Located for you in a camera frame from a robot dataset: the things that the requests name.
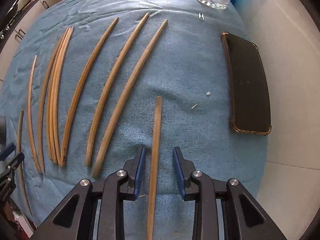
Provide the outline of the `wooden chopstick ten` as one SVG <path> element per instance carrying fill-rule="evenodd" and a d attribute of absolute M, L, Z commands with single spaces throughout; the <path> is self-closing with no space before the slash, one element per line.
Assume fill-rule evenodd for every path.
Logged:
<path fill-rule="evenodd" d="M 160 136 L 161 136 L 162 101 L 163 100 L 162 100 L 161 96 L 156 97 L 153 132 L 152 132 L 146 239 L 152 239 L 152 236 L 153 236 L 153 222 L 154 222 L 154 216 L 155 216 L 155 201 L 156 201 L 156 189 L 157 189 L 159 144 L 160 144 Z"/>

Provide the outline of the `wooden chopstick three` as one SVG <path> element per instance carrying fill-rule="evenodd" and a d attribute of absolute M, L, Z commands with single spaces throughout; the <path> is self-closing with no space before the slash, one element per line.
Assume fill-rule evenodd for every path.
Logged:
<path fill-rule="evenodd" d="M 39 108 L 38 108 L 38 117 L 37 117 L 37 145 L 39 150 L 40 168 L 42 171 L 45 171 L 44 158 L 43 158 L 43 141 L 42 141 L 44 102 L 46 98 L 46 90 L 48 86 L 49 77 L 52 71 L 53 63 L 54 63 L 59 45 L 61 44 L 61 40 L 62 40 L 62 37 L 59 38 L 59 40 L 57 41 L 57 44 L 49 59 L 48 66 L 43 77 L 41 92 L 39 96 Z"/>

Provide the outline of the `wooden chopstick six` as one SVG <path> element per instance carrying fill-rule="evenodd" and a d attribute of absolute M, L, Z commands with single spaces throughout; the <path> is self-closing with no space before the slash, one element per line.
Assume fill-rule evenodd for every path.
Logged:
<path fill-rule="evenodd" d="M 61 73 L 63 67 L 63 61 L 65 59 L 66 50 L 71 38 L 71 34 L 73 32 L 73 27 L 69 27 L 66 30 L 64 35 L 61 49 L 57 54 L 57 61 L 55 64 L 55 72 L 53 78 L 53 91 L 52 91 L 52 134 L 53 134 L 53 145 L 54 145 L 54 152 L 56 154 L 57 164 L 61 166 L 61 153 L 60 153 L 60 143 L 59 143 L 59 124 L 58 124 L 58 107 L 59 107 L 59 89 L 60 89 L 60 80 L 61 80 Z"/>

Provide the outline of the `wooden chopstick two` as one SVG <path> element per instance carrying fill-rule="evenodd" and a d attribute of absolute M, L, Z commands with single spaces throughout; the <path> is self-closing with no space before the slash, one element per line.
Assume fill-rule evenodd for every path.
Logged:
<path fill-rule="evenodd" d="M 38 174 L 42 174 L 40 163 L 36 154 L 36 148 L 35 148 L 34 137 L 33 137 L 32 118 L 31 118 L 31 90 L 32 90 L 36 59 L 37 59 L 37 55 L 35 55 L 33 59 L 33 63 L 31 65 L 28 88 L 27 88 L 27 128 L 28 128 L 28 139 L 29 139 L 30 149 L 31 149 L 33 161 L 35 164 L 35 168 Z"/>

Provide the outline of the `blue towel table cover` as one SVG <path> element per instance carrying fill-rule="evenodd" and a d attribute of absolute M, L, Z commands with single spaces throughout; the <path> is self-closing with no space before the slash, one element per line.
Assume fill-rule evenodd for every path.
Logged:
<path fill-rule="evenodd" d="M 65 195 L 92 171 L 84 164 L 89 129 L 110 70 L 125 42 L 142 19 L 149 18 L 122 62 L 101 116 L 93 154 L 121 92 L 142 52 L 163 21 L 167 26 L 144 64 L 121 113 L 101 178 L 123 167 L 139 146 L 152 141 L 155 99 L 161 96 L 162 128 L 159 148 L 154 239 L 191 239 L 194 204 L 178 192 L 172 149 L 181 148 L 196 168 L 218 180 L 237 178 L 256 196 L 263 177 L 268 138 L 236 134 L 229 127 L 229 87 L 221 34 L 247 38 L 247 29 L 234 7 L 209 8 L 197 0 L 63 0 L 40 15 L 14 53 L 1 90 L 1 116 L 7 142 L 16 140 L 20 111 L 27 103 L 31 65 L 37 55 L 31 90 L 31 118 L 37 122 L 42 81 L 53 49 L 67 27 L 73 33 L 66 51 L 59 89 L 58 124 L 63 134 L 67 114 L 84 66 L 111 22 L 118 23 L 104 43 L 87 77 L 73 120 L 67 163 L 58 167 L 44 158 L 38 174 L 28 130 L 22 132 L 24 181 L 13 200 L 40 225 Z"/>

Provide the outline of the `wooden chopstick five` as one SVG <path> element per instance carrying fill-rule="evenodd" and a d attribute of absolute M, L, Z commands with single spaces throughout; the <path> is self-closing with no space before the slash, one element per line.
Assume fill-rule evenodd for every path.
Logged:
<path fill-rule="evenodd" d="M 52 73 L 51 73 L 51 82 L 50 82 L 50 107 L 49 109 L 49 141 L 50 141 L 50 150 L 52 152 L 52 161 L 55 164 L 60 162 L 60 148 L 59 148 L 59 138 L 56 128 L 57 124 L 57 97 L 58 92 L 58 82 L 60 81 L 59 74 L 62 67 L 62 51 L 66 46 L 66 36 L 70 30 L 70 27 L 67 27 L 64 34 L 61 36 L 59 46 L 57 48 L 55 59 L 53 62 Z"/>

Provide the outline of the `wooden chopstick four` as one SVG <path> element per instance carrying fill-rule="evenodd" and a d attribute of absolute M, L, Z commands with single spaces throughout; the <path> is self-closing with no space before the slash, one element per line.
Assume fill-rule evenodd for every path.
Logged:
<path fill-rule="evenodd" d="M 49 153 L 49 159 L 57 164 L 57 159 L 56 159 L 56 154 L 54 152 L 54 145 L 52 143 L 51 137 L 50 137 L 50 132 L 51 132 L 51 127 L 50 127 L 50 110 L 51 110 L 51 95 L 52 95 L 52 85 L 53 85 L 53 76 L 54 76 L 54 69 L 55 69 L 55 64 L 57 61 L 57 54 L 59 53 L 59 50 L 61 49 L 62 46 L 62 41 L 64 38 L 64 34 L 61 35 L 59 42 L 57 43 L 54 51 L 53 51 L 53 60 L 51 64 L 51 69 L 50 69 L 50 76 L 49 76 L 49 83 L 48 83 L 48 96 L 47 96 L 47 116 L 46 116 L 46 122 L 47 122 L 47 144 L 48 144 L 48 153 Z"/>

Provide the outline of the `wooden chopstick seven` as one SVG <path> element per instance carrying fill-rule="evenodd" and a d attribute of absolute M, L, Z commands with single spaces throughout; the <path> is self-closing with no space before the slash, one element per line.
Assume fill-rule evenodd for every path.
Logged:
<path fill-rule="evenodd" d="M 67 120 L 66 120 L 66 124 L 65 124 L 65 129 L 63 132 L 63 138 L 62 138 L 62 145 L 61 145 L 61 156 L 60 156 L 60 163 L 59 166 L 60 167 L 64 167 L 66 165 L 66 158 L 67 158 L 67 149 L 68 149 L 68 144 L 69 144 L 69 137 L 71 134 L 71 127 L 73 124 L 73 120 L 74 120 L 74 116 L 75 116 L 75 111 L 76 108 L 78 106 L 78 102 L 80 100 L 80 95 L 82 93 L 82 90 L 84 88 L 85 82 L 87 80 L 87 77 L 89 75 L 89 72 L 93 66 L 93 63 L 95 62 L 95 59 L 99 53 L 99 51 L 101 50 L 104 42 L 106 41 L 106 39 L 108 38 L 108 36 L 110 35 L 111 31 L 113 30 L 113 28 L 115 27 L 115 25 L 117 24 L 119 18 L 116 17 L 111 24 L 108 26 L 108 28 L 106 29 L 106 31 L 103 33 L 103 35 L 101 36 L 100 40 L 98 41 L 98 43 L 96 44 L 95 48 L 93 49 L 89 59 L 87 60 L 84 69 L 81 73 L 80 79 L 78 81 L 78 84 L 76 86 L 72 101 L 71 101 L 71 105 L 68 111 L 68 115 L 67 115 Z"/>

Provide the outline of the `black smartphone gold case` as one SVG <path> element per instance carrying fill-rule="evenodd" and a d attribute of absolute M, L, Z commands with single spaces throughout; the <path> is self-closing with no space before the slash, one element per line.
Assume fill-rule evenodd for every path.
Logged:
<path fill-rule="evenodd" d="M 258 47 L 241 37 L 221 34 L 229 79 L 230 128 L 236 133 L 268 135 L 271 108 Z"/>

